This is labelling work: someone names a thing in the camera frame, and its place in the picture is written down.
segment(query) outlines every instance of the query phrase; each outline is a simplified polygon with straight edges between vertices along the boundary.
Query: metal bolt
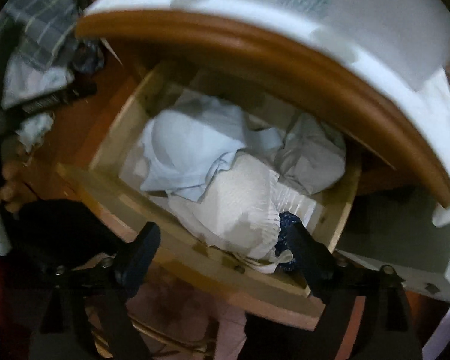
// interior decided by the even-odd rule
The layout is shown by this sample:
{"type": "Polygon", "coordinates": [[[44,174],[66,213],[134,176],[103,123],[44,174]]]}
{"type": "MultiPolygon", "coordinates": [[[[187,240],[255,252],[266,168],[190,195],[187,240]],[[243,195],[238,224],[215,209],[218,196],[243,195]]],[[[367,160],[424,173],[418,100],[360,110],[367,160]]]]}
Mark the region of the metal bolt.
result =
{"type": "Polygon", "coordinates": [[[345,259],[338,259],[337,265],[338,265],[339,267],[345,268],[345,267],[348,266],[348,261],[345,260],[345,259]]]}
{"type": "Polygon", "coordinates": [[[113,258],[107,257],[102,260],[102,268],[110,268],[113,265],[113,258]]]}
{"type": "Polygon", "coordinates": [[[65,267],[63,265],[61,265],[56,269],[55,274],[57,276],[60,276],[60,275],[63,275],[65,273],[65,271],[66,271],[65,267]]]}
{"type": "Polygon", "coordinates": [[[383,271],[387,274],[387,275],[393,275],[395,273],[395,269],[390,266],[390,265],[385,265],[383,267],[383,271]]]}

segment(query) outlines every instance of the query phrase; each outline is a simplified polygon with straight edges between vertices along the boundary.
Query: white fabric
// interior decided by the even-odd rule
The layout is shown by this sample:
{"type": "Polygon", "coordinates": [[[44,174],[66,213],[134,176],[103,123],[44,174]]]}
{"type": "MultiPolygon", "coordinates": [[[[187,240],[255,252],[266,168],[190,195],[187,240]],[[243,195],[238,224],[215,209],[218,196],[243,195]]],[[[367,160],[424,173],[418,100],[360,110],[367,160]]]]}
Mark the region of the white fabric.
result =
{"type": "Polygon", "coordinates": [[[58,91],[74,79],[73,72],[66,67],[51,67],[42,72],[26,64],[20,56],[13,55],[5,75],[2,107],[10,108],[25,99],[58,91]]]}
{"type": "Polygon", "coordinates": [[[17,131],[19,141],[27,152],[31,152],[34,145],[41,145],[44,136],[52,129],[53,118],[48,113],[32,116],[22,122],[17,131]]]}
{"type": "Polygon", "coordinates": [[[233,255],[238,261],[245,264],[247,267],[266,275],[271,275],[274,273],[278,267],[278,264],[289,263],[293,260],[293,254],[289,250],[284,250],[274,262],[257,261],[255,259],[244,257],[240,253],[234,253],[233,255]]]}
{"type": "Polygon", "coordinates": [[[280,216],[272,198],[278,178],[269,166],[241,152],[229,171],[214,178],[200,203],[171,195],[169,205],[208,246],[275,262],[280,216]]]}
{"type": "Polygon", "coordinates": [[[237,150],[264,152],[282,140],[274,128],[250,131],[237,105],[185,90],[172,108],[147,123],[142,144],[148,160],[142,191],[197,202],[214,175],[230,169],[237,150]]]}
{"type": "Polygon", "coordinates": [[[301,114],[275,156],[274,164],[287,181],[308,195],[321,192],[345,173],[343,136],[310,114],[301,114]]]}

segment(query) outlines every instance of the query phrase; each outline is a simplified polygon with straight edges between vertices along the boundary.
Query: gray plaid cloth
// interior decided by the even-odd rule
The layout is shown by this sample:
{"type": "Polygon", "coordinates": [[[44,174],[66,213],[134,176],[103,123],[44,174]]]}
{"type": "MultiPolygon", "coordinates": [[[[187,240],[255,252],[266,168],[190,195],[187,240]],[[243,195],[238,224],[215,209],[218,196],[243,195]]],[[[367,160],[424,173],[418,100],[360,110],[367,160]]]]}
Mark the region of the gray plaid cloth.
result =
{"type": "Polygon", "coordinates": [[[78,41],[73,29],[88,0],[9,0],[0,12],[0,32],[12,22],[23,24],[18,53],[34,68],[66,66],[78,41]]]}

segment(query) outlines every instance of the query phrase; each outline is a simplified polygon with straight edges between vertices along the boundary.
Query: blue patterned fabric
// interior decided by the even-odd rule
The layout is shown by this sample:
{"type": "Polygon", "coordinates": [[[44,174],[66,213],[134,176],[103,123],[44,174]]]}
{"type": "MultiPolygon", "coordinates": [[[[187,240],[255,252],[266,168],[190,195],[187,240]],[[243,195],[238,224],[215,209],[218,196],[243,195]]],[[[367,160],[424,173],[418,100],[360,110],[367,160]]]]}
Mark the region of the blue patterned fabric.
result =
{"type": "MultiPolygon", "coordinates": [[[[301,220],[298,216],[293,215],[288,211],[282,212],[280,214],[280,234],[278,235],[278,242],[275,245],[275,256],[278,257],[282,252],[288,250],[287,228],[294,223],[301,223],[301,220]]],[[[284,264],[278,264],[278,266],[281,267],[285,272],[293,272],[297,269],[295,259],[284,264]]]]}

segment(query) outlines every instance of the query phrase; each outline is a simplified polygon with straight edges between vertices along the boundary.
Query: metal screw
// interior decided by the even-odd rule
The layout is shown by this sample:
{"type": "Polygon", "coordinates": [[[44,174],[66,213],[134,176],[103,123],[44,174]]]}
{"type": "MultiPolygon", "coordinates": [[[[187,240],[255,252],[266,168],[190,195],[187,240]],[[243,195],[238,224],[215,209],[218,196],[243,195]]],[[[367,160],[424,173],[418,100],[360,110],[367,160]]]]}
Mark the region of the metal screw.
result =
{"type": "Polygon", "coordinates": [[[348,266],[348,261],[345,260],[345,259],[338,259],[337,265],[338,265],[339,267],[345,268],[345,267],[348,266]]]}
{"type": "Polygon", "coordinates": [[[239,274],[245,273],[245,268],[241,265],[237,265],[235,268],[233,268],[234,271],[238,272],[239,274]]]}
{"type": "Polygon", "coordinates": [[[436,295],[440,292],[440,288],[438,288],[436,285],[432,283],[427,283],[425,290],[430,292],[432,295],[436,295]]]}
{"type": "Polygon", "coordinates": [[[113,265],[113,258],[107,257],[102,260],[102,268],[110,268],[113,265]]]}
{"type": "Polygon", "coordinates": [[[387,275],[393,275],[395,273],[395,269],[390,266],[390,265],[385,265],[383,267],[383,271],[387,274],[387,275]]]}
{"type": "Polygon", "coordinates": [[[56,269],[55,274],[57,276],[63,275],[65,273],[65,270],[66,270],[65,267],[61,265],[56,269]]]}

